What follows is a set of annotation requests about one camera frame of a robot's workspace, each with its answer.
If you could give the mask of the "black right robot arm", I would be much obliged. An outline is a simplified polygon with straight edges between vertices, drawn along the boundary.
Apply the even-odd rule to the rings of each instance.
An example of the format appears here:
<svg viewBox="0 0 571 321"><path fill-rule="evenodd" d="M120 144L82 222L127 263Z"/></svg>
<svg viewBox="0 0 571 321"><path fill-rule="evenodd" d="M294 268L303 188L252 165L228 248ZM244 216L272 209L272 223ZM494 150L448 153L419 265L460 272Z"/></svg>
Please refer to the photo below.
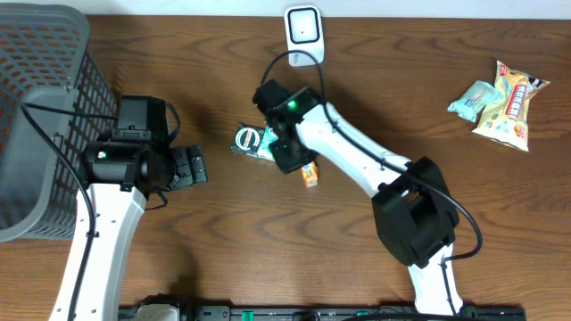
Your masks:
<svg viewBox="0 0 571 321"><path fill-rule="evenodd" d="M409 270L416 310L459 314L463 300L447 261L459 215L438 167L385 149L309 87L292 94L269 81L252 100L277 135L269 149L280 170L330 160L370 197L379 239Z"/></svg>

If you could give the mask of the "orange tissue pack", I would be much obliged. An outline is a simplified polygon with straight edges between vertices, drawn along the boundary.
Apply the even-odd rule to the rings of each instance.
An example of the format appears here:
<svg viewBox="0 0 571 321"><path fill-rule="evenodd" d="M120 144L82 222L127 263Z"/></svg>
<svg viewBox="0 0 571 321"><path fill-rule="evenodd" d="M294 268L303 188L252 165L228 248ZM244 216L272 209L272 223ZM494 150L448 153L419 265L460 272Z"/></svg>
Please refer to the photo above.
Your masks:
<svg viewBox="0 0 571 321"><path fill-rule="evenodd" d="M319 184L319 168L315 161L302 166L302 178L305 186L311 188Z"/></svg>

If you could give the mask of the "black plastic mesh basket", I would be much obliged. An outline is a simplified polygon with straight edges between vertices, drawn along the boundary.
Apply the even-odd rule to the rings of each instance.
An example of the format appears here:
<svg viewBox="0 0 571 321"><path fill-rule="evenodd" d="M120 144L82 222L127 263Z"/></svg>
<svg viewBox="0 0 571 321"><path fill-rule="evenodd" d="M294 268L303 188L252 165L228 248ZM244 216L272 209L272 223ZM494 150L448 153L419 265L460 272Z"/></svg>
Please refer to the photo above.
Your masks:
<svg viewBox="0 0 571 321"><path fill-rule="evenodd" d="M1 240L70 239L73 165L112 128L117 103L89 49L90 27L65 5L1 5Z"/></svg>

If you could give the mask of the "white barcode scanner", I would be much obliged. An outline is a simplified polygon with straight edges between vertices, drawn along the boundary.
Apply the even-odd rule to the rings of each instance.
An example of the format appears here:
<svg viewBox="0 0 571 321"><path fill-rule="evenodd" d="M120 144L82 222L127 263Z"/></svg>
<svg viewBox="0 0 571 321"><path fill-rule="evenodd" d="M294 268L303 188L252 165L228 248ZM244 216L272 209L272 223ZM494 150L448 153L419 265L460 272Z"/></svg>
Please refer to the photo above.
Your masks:
<svg viewBox="0 0 571 321"><path fill-rule="evenodd" d="M298 5L285 10L284 14L287 50L301 50L310 54L291 53L288 55L292 67L305 67L321 64L325 57L325 41L322 16L314 5Z"/></svg>

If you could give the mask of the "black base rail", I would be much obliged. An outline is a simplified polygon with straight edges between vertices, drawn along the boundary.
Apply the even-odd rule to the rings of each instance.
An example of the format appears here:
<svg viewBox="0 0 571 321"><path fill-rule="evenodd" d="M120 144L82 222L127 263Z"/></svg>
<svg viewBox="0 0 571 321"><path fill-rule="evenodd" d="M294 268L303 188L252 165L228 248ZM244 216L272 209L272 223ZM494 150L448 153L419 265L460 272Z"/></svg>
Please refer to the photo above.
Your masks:
<svg viewBox="0 0 571 321"><path fill-rule="evenodd" d="M373 308L230 308L195 306L178 308L148 304L119 309L119 320L187 321L344 321L344 320L437 320L412 306L388 305Z"/></svg>

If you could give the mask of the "small green wipes pack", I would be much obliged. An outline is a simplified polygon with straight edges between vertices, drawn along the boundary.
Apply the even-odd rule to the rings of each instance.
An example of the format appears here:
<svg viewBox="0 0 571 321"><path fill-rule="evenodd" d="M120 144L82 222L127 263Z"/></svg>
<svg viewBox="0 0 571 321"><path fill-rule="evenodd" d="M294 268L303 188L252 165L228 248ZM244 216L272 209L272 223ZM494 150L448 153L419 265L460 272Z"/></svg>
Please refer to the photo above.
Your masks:
<svg viewBox="0 0 571 321"><path fill-rule="evenodd" d="M267 161L274 161L273 154L269 148L269 145L278 140L278 136L274 133L273 129L266 127L263 138L261 140L260 147L257 151L257 156Z"/></svg>

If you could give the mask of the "roll of tape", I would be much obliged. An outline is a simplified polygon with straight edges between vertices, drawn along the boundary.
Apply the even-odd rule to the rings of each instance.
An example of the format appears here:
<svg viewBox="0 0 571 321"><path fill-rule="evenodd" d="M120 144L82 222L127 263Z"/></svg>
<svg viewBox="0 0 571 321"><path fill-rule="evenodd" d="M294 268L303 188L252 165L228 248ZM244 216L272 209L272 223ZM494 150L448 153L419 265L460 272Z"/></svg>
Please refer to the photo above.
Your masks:
<svg viewBox="0 0 571 321"><path fill-rule="evenodd" d="M264 130L262 128L239 123L232 141L231 150L235 153L257 158L263 137Z"/></svg>

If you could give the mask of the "green wet wipes pack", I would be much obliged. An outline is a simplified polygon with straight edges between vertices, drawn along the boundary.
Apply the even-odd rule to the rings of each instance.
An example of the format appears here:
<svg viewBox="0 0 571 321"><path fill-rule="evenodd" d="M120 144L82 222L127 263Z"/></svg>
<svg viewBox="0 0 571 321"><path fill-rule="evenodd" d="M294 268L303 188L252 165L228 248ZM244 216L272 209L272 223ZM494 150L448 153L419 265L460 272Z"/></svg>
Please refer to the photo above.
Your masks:
<svg viewBox="0 0 571 321"><path fill-rule="evenodd" d="M486 105L500 101L503 96L494 86L477 80L458 100L450 103L447 111L456 112L462 119L475 123Z"/></svg>

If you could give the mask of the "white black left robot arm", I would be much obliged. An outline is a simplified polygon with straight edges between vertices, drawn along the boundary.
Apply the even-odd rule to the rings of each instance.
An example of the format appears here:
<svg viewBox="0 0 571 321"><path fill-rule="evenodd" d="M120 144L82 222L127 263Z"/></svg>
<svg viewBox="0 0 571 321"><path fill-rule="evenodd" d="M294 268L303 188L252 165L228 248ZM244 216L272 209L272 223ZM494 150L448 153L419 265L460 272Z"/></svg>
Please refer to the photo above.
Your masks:
<svg viewBox="0 0 571 321"><path fill-rule="evenodd" d="M53 320L190 320L192 309L158 294L120 308L129 248L148 196L207 180L198 145L155 149L151 144L94 142L81 155L87 182L78 194L75 234Z"/></svg>

